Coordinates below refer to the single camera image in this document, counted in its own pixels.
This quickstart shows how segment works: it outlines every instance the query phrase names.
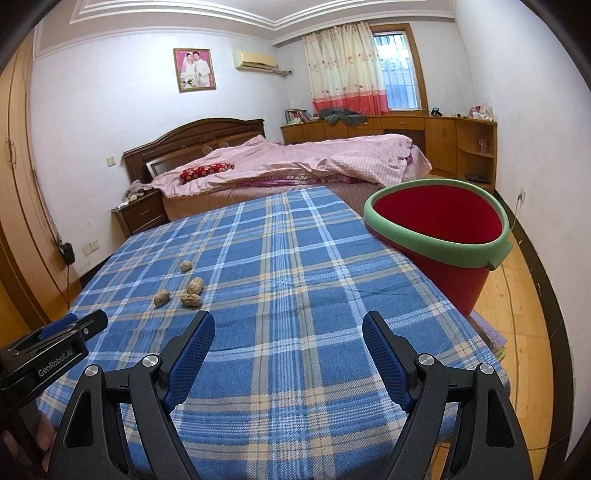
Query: picture frame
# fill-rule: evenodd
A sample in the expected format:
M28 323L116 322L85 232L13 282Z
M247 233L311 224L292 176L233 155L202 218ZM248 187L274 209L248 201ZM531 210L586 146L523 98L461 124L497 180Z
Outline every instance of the picture frame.
M216 89L208 48L174 48L173 54L179 93Z
M302 120L303 123L308 123L311 120L310 114L307 110L301 110L299 108L288 108L285 110L285 121L289 124L292 120L295 119Z

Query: window frame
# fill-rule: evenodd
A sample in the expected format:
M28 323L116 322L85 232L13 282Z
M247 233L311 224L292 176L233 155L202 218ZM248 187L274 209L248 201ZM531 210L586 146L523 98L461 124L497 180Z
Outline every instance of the window frame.
M394 109L390 113L406 113L407 115L428 116L429 107L427 103L427 89L425 88L425 78L423 76L423 68L421 67L421 58L418 55L417 43L414 41L413 29L409 23L390 23L383 25L370 25L374 37L385 35L388 33L402 33L406 34L408 40L408 48L410 49L411 57L413 58L414 73L417 76L418 97L421 102L420 110L409 109Z

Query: blue plaid bedsheet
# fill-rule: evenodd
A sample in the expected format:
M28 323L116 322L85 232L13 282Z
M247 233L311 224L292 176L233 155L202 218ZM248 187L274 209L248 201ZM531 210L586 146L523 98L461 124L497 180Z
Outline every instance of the blue plaid bedsheet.
M193 270L179 271L189 260ZM442 363L505 371L459 312L405 256L374 238L324 187L283 193L129 238L77 298L103 309L90 355L43 395L58 425L83 368L125 368L160 352L196 311L180 294L203 277L216 334L174 423L204 480L343 479L377 475L406 419L361 334L378 310L397 335ZM154 294L172 299L156 308ZM134 461L147 468L131 408ZM441 438L451 435L448 406Z

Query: wooden wardrobe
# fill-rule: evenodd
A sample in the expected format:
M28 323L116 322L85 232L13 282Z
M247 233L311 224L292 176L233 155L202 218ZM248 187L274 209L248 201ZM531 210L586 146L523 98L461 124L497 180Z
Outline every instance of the wooden wardrobe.
M29 138L29 35L0 75L0 346L61 318L80 292L42 201Z

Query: human hand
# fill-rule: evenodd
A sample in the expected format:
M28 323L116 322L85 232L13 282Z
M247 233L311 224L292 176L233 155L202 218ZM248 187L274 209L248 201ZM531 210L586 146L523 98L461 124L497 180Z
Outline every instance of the human hand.
M39 423L37 424L37 435L35 436L35 441L37 442L37 446L45 452L43 456L43 461L41 465L43 469L47 472L47 467L49 466L49 457L51 455L51 448L53 447L53 442L56 439L56 433L53 430L53 426L51 425L49 419L45 416L43 412L39 412ZM2 440L10 450L10 452L14 455L14 458L18 457L18 443L14 439L14 437L10 434L10 432L5 431L2 432Z

